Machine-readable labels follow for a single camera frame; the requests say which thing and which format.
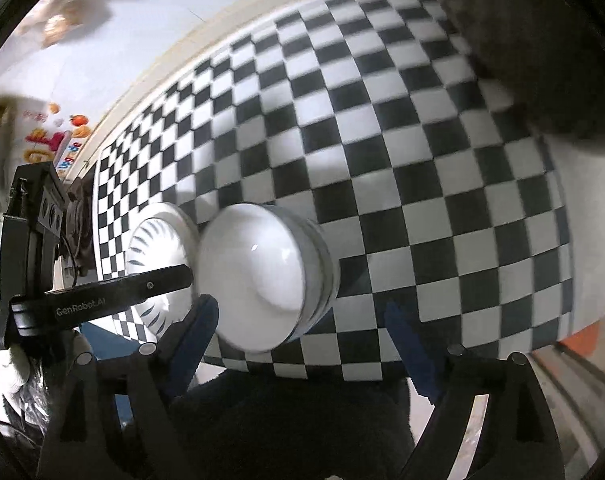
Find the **white plate blue leaf pattern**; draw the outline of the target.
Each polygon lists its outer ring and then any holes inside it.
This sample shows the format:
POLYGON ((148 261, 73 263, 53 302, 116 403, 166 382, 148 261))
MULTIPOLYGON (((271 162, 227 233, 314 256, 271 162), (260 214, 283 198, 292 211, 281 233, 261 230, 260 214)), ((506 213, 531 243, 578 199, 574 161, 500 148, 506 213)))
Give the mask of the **white plate blue leaf pattern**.
MULTIPOLYGON (((150 211, 139 217, 139 224, 133 230, 128 248, 124 252, 127 274, 169 268, 185 264, 190 269, 195 266, 195 257, 185 253, 180 240, 165 221, 150 216, 150 211)), ((143 325, 157 339, 166 333, 168 327, 180 322, 188 314, 192 299, 196 296, 194 286, 166 292, 136 304, 143 325)))

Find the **white bowl blue hearts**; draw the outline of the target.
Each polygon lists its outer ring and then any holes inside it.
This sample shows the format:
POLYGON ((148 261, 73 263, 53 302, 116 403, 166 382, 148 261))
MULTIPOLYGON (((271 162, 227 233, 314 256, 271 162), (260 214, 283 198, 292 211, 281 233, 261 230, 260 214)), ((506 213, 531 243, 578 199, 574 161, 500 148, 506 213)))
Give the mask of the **white bowl blue hearts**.
POLYGON ((309 238, 263 206, 230 206, 209 222, 196 271, 198 291, 217 300, 217 334, 249 353, 283 344, 320 299, 320 260, 309 238))

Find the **white plate pink floral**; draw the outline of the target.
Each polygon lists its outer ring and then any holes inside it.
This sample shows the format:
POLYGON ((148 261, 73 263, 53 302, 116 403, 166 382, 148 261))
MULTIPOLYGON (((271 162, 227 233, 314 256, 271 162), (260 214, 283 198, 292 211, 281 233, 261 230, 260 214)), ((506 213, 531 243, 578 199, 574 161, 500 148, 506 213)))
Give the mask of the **white plate pink floral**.
POLYGON ((165 221, 189 257, 195 257, 198 249, 199 234, 196 224, 178 206, 170 203, 156 203, 150 205, 150 216, 165 221))

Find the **white bowl rose pattern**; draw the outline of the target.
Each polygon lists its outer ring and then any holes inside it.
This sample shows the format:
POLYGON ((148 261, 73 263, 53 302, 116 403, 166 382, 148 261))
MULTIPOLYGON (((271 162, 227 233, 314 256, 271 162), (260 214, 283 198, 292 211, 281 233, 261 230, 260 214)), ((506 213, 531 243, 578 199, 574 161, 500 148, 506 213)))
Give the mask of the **white bowl rose pattern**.
POLYGON ((339 292, 341 270, 315 222, 284 208, 278 211, 294 235, 304 269, 304 300, 296 326, 287 338, 287 342, 292 342, 307 334, 330 311, 339 292))

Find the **black gas stove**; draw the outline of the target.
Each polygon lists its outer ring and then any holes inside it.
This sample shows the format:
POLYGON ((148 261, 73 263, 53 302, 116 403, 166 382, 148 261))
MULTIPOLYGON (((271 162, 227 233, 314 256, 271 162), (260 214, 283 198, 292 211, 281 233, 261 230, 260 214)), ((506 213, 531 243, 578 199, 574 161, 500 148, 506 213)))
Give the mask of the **black gas stove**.
POLYGON ((77 178, 68 188, 69 204, 62 237, 62 257, 68 275, 85 278, 95 269, 92 236, 93 178, 77 178))

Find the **clear plastic bag of eggs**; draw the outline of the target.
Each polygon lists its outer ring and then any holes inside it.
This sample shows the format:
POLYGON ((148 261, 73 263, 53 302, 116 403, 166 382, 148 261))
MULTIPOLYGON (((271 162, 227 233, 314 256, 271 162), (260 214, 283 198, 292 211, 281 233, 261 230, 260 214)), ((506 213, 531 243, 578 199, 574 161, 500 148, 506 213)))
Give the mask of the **clear plastic bag of eggs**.
POLYGON ((105 0, 41 0, 31 16, 37 45, 46 49, 79 29, 100 25, 108 11, 105 0))

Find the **black white checkered mat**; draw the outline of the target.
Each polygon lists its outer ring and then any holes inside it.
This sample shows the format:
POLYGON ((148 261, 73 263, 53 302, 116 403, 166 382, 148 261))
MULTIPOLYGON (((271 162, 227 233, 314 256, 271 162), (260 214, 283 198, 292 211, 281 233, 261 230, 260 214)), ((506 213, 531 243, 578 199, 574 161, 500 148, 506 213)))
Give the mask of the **black white checkered mat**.
POLYGON ((310 333, 209 363, 282 377, 403 372, 384 321, 488 358, 565 338, 571 238, 545 144, 473 60, 437 0, 316 0, 225 39, 115 130, 94 185, 97 273, 124 273, 136 214, 198 226, 235 203, 316 221, 342 272, 310 333))

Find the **brown rice cooker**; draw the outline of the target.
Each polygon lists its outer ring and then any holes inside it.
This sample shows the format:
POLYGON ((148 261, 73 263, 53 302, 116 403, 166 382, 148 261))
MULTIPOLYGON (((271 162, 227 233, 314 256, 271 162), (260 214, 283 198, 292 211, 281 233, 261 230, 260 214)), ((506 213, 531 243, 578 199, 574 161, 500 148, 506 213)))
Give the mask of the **brown rice cooker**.
POLYGON ((605 143, 605 45, 566 0, 439 0, 489 73, 548 132, 605 143))

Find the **colourful wall sticker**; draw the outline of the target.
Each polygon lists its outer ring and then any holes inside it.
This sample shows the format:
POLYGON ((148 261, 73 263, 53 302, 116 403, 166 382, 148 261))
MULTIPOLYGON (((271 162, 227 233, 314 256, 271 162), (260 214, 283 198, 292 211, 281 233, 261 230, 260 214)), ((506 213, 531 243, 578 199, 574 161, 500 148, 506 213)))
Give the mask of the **colourful wall sticker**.
POLYGON ((86 115, 71 114, 55 102, 20 100, 13 120, 12 153, 20 164, 52 162, 65 179, 92 133, 86 115))

